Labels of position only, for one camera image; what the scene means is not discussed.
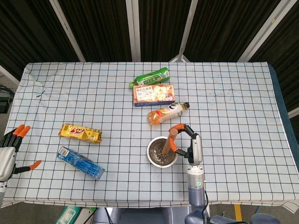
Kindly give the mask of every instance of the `floor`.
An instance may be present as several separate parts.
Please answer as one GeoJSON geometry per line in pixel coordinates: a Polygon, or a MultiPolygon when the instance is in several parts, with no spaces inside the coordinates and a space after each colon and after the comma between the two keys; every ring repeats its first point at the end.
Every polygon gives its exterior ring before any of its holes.
{"type": "MultiPolygon", "coordinates": [[[[16,90],[16,85],[12,84],[6,77],[0,76],[0,84],[3,84],[14,91],[16,90]]],[[[0,138],[4,134],[8,117],[9,113],[0,116],[0,138]]],[[[58,219],[63,209],[63,206],[56,205],[17,203],[0,209],[0,224],[53,224],[58,219]]],[[[243,221],[250,222],[250,217],[255,213],[256,209],[257,206],[241,205],[243,221]]],[[[228,218],[235,218],[233,205],[211,205],[210,212],[211,216],[224,215],[228,218]]],[[[274,215],[280,220],[281,224],[296,224],[299,220],[299,210],[295,214],[292,214],[287,209],[280,206],[260,206],[258,212],[274,215]]]]}

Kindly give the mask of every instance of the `stirring stick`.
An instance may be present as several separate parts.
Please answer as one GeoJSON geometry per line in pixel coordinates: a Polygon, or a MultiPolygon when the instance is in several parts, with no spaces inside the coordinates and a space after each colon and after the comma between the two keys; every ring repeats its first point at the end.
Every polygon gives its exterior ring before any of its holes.
{"type": "Polygon", "coordinates": [[[166,140],[166,143],[163,147],[163,150],[162,150],[162,154],[166,155],[168,154],[169,150],[170,150],[170,144],[169,144],[169,138],[172,137],[173,140],[175,140],[176,136],[178,134],[178,131],[177,129],[175,128],[172,128],[170,131],[169,131],[169,135],[168,135],[168,138],[166,140]]]}

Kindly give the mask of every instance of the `green bottle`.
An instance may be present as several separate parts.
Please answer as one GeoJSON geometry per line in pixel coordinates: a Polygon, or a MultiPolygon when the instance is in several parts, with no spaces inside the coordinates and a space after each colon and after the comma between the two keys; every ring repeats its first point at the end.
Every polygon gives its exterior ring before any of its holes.
{"type": "Polygon", "coordinates": [[[166,82],[170,79],[170,74],[168,68],[161,68],[158,71],[153,71],[148,74],[138,76],[134,82],[129,83],[132,89],[134,85],[154,85],[159,82],[166,82]]]}

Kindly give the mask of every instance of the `grid pattern tablecloth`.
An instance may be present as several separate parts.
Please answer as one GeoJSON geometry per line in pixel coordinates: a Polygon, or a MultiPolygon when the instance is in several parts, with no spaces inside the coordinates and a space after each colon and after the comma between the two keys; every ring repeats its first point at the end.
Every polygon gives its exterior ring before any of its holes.
{"type": "MultiPolygon", "coordinates": [[[[212,203],[284,205],[296,211],[299,178],[286,139],[267,63],[32,63],[24,70],[7,131],[32,127],[17,166],[42,160],[8,181],[6,204],[17,201],[81,206],[156,207],[188,204],[187,159],[160,169],[146,149],[178,123],[202,137],[206,191],[212,203]],[[134,107],[128,83],[168,67],[182,116],[150,126],[161,106],[134,107]],[[103,131],[100,147],[60,138],[63,123],[103,131]],[[106,172],[95,181],[56,157],[79,151],[106,172]]],[[[190,144],[187,135],[178,147],[190,144]]]]}

